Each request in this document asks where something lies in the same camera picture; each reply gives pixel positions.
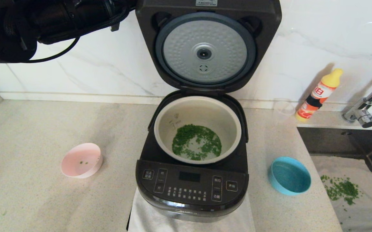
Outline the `pink bowl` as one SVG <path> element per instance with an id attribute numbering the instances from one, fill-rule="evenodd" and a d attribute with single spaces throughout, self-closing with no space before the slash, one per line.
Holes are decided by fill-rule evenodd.
<path id="1" fill-rule="evenodd" d="M 72 178 L 88 178 L 102 167 L 103 156 L 101 149 L 94 143 L 79 144 L 63 157 L 61 161 L 61 172 Z"/>

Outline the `blue bowl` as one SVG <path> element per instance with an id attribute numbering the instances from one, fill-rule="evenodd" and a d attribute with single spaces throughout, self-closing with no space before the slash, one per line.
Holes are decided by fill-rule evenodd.
<path id="1" fill-rule="evenodd" d="M 288 196 L 305 193 L 311 187 L 308 169 L 291 157 L 275 158 L 268 168 L 267 177 L 272 188 Z"/>

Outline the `beige inner pot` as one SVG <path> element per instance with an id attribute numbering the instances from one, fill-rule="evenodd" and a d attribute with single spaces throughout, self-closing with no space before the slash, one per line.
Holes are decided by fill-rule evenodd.
<path id="1" fill-rule="evenodd" d="M 207 138 L 195 135 L 183 146 L 186 149 L 177 155 L 173 149 L 177 131 L 186 125 L 208 128 L 217 136 L 221 149 L 219 155 L 202 151 Z M 205 165 L 219 162 L 233 153 L 242 138 L 242 123 L 237 114 L 221 101 L 204 96 L 182 97 L 160 110 L 154 122 L 154 134 L 159 147 L 170 157 L 188 164 Z"/>

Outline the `black rice cooker base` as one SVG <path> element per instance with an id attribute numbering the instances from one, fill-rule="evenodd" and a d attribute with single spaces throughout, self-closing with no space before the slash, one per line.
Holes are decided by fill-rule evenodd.
<path id="1" fill-rule="evenodd" d="M 242 138 L 230 156 L 212 164 L 188 164 L 170 157 L 159 147 L 154 134 L 157 114 L 170 102 L 190 96 L 214 98 L 237 114 L 242 123 Z M 167 217 L 195 222 L 219 221 L 236 210 L 245 198 L 249 185 L 248 141 L 243 108 L 230 95 L 172 92 L 161 101 L 149 123 L 146 142 L 136 162 L 138 190 L 143 199 Z"/>

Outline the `white cloth under cooker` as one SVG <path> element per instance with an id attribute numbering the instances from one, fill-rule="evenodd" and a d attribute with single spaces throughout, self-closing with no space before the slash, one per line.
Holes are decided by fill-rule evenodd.
<path id="1" fill-rule="evenodd" d="M 128 232 L 256 232 L 256 229 L 249 197 L 224 219 L 198 223 L 162 215 L 136 189 Z"/>

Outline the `clear glass cup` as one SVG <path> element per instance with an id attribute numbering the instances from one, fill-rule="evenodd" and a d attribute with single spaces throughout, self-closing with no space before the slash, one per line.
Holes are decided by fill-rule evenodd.
<path id="1" fill-rule="evenodd" d="M 275 98 L 273 99 L 274 116 L 291 116 L 295 114 L 295 107 L 290 99 Z"/>

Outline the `yellow orange detergent bottle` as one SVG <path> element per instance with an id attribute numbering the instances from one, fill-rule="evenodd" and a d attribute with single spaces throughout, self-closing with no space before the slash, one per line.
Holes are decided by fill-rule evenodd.
<path id="1" fill-rule="evenodd" d="M 300 122 L 306 122 L 309 120 L 339 86 L 342 74 L 342 69 L 334 69 L 328 75 L 323 76 L 311 94 L 295 113 L 296 119 Z"/>

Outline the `chrome faucet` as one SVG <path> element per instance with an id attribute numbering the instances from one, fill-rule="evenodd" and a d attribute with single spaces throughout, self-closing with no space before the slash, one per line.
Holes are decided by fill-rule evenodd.
<path id="1" fill-rule="evenodd" d="M 342 118 L 349 123 L 355 121 L 363 128 L 372 127 L 372 114 L 369 108 L 372 106 L 372 92 L 367 96 L 357 101 L 348 111 L 342 114 Z"/>

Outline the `green scallion bits on cloth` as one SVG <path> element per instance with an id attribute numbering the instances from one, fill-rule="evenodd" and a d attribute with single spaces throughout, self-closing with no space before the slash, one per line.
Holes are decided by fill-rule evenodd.
<path id="1" fill-rule="evenodd" d="M 363 197 L 363 191 L 359 190 L 359 186 L 352 183 L 349 177 L 321 175 L 320 179 L 331 201 L 342 199 L 346 204 L 353 205 L 357 199 Z"/>

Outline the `white cloth in sink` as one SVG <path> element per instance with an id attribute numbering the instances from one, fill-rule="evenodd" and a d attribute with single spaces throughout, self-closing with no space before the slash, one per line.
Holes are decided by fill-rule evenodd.
<path id="1" fill-rule="evenodd" d="M 363 191 L 355 204 L 331 201 L 343 232 L 372 232 L 372 171 L 362 159 L 314 156 L 312 161 L 319 176 L 349 177 Z"/>

